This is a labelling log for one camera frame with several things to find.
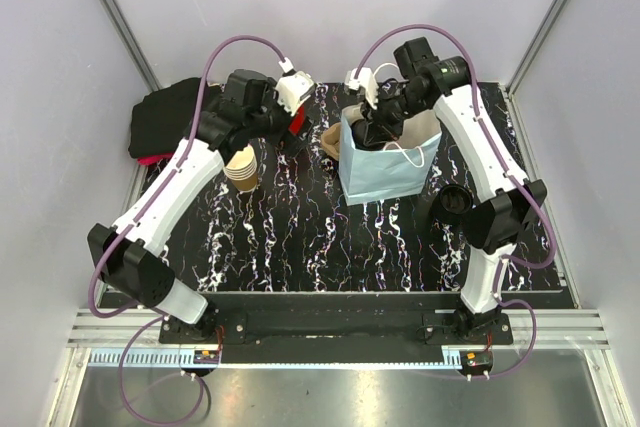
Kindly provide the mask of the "light blue paper bag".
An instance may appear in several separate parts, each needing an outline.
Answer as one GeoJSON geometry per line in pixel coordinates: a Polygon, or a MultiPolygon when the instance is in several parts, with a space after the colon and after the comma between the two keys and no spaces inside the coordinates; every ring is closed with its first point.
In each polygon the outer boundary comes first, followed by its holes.
{"type": "Polygon", "coordinates": [[[358,101],[342,109],[339,134],[339,180],[346,204],[367,204],[419,194],[441,140],[440,123],[432,111],[407,120],[397,141],[365,151],[353,140],[353,124],[362,115],[358,101]]]}

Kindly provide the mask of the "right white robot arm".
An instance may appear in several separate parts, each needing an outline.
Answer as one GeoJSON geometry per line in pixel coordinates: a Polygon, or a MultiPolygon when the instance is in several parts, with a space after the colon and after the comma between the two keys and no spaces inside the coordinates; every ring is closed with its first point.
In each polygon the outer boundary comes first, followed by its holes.
{"type": "Polygon", "coordinates": [[[455,141],[478,203],[464,204],[464,189],[449,185],[439,192],[432,214],[459,226],[471,247],[460,305],[447,325],[463,342],[476,343],[499,322],[504,267],[524,231],[542,216],[547,188],[530,180],[504,145],[481,105],[466,52],[441,59],[420,37],[398,47],[394,58],[403,80],[387,91],[364,65],[347,74],[347,88],[363,101],[352,136],[357,146],[379,150],[399,140],[409,119],[431,111],[455,141]]]}

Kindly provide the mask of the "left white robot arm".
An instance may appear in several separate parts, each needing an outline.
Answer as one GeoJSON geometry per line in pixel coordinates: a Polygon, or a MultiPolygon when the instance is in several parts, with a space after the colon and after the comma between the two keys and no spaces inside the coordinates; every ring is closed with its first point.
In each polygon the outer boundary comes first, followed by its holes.
{"type": "Polygon", "coordinates": [[[196,343],[215,333],[207,300],[180,281],[160,255],[175,225],[200,191],[253,139],[294,155],[307,141],[305,103],[316,88],[311,76],[289,71],[275,80],[237,69],[221,94],[193,121],[164,170],[112,226],[96,224],[87,240],[102,281],[135,303],[181,321],[196,343]]]}

